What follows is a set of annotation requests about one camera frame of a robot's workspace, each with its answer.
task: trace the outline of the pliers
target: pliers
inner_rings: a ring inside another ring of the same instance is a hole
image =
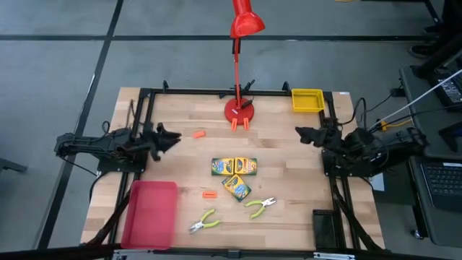
[[[201,217],[201,220],[199,220],[199,222],[197,222],[196,224],[192,225],[189,228],[189,233],[192,234],[192,233],[196,232],[197,230],[200,230],[201,228],[212,228],[212,227],[218,225],[219,223],[221,223],[220,220],[217,220],[217,221],[212,222],[212,223],[206,223],[206,224],[203,223],[203,221],[210,214],[212,214],[213,212],[215,212],[215,209],[210,209],[208,212],[205,212],[205,214]]]
[[[256,213],[254,213],[254,214],[252,214],[250,216],[250,219],[252,220],[253,218],[256,218],[256,217],[260,216],[261,213],[263,213],[263,211],[265,211],[266,206],[269,206],[269,205],[273,204],[274,202],[276,202],[276,198],[274,198],[274,197],[266,199],[264,201],[255,200],[255,201],[248,202],[245,205],[246,207],[249,207],[249,206],[252,206],[252,205],[257,205],[257,204],[262,204],[263,205],[263,206],[261,206],[261,208]]]

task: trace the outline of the red tray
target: red tray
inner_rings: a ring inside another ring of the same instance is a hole
[[[122,248],[169,249],[175,231],[177,186],[169,181],[134,181]]]

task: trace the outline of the red lamp base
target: red lamp base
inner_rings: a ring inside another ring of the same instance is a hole
[[[240,99],[240,103],[243,104],[247,102],[245,98]],[[253,104],[250,104],[246,106],[244,109],[238,109],[237,108],[237,101],[235,98],[229,100],[226,105],[225,105],[225,117],[226,120],[228,120],[230,123],[234,118],[237,119],[237,124],[238,125],[243,125],[244,124],[244,118],[248,118],[248,121],[252,120],[253,114],[255,113]]]

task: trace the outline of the wooden tabletop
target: wooden tabletop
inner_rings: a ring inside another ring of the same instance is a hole
[[[125,126],[130,100],[136,102],[138,94],[139,88],[121,88],[111,121],[112,130]],[[347,121],[353,112],[349,93],[334,92],[333,96],[339,121]],[[290,97],[256,96],[253,101],[256,113],[250,130],[245,131],[239,126],[233,132],[223,115],[224,105],[230,98],[220,100],[215,95],[164,94],[155,97],[154,124],[163,122],[168,131],[180,132],[183,137],[180,143],[161,155],[160,162],[149,160],[141,179],[175,181],[178,185],[173,247],[314,250],[312,211],[332,209],[331,191],[323,174],[321,150],[301,144],[294,128],[318,128],[318,114],[292,112]],[[355,123],[344,126],[344,135],[355,127]],[[192,133],[200,130],[206,131],[206,137],[193,139]],[[222,185],[225,177],[211,176],[213,157],[258,159],[257,175],[243,176],[252,188],[243,202],[237,202],[225,190]],[[109,173],[96,184],[82,242],[93,238],[112,214],[120,179],[121,173]],[[359,178],[349,178],[349,185],[357,219],[372,239],[383,247],[369,185]],[[202,191],[217,191],[218,197],[203,199]],[[250,214],[258,207],[245,208],[244,203],[273,196],[277,203],[268,207],[260,217],[250,220]],[[213,207],[216,212],[207,221],[221,220],[223,223],[190,235],[188,228]],[[125,216],[122,216],[118,242],[124,220]],[[343,223],[347,245],[352,247],[345,218]]]

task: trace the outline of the chair wheel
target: chair wheel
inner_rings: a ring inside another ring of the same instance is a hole
[[[411,231],[411,235],[413,235],[415,238],[417,238],[417,239],[419,239],[419,240],[423,240],[423,239],[424,239],[424,237],[422,237],[422,236],[420,235],[420,233],[419,233],[418,230],[412,230],[412,231]]]

